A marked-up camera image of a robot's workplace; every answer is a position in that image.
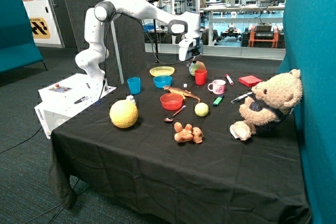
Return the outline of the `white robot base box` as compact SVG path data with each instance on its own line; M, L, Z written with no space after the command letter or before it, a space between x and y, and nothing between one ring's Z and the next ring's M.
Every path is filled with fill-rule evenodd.
M116 87L91 81L87 74L76 73L45 88L38 90L41 103L35 112L48 139L51 132L85 110L87 107L114 91ZM82 97L88 100L79 104L74 102Z

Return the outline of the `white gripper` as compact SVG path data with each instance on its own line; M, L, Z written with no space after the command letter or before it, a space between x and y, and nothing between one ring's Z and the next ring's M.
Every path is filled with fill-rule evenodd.
M183 39L179 42L179 60L187 61L192 59L193 63L197 62L197 57L200 57L203 53L203 42L197 39Z

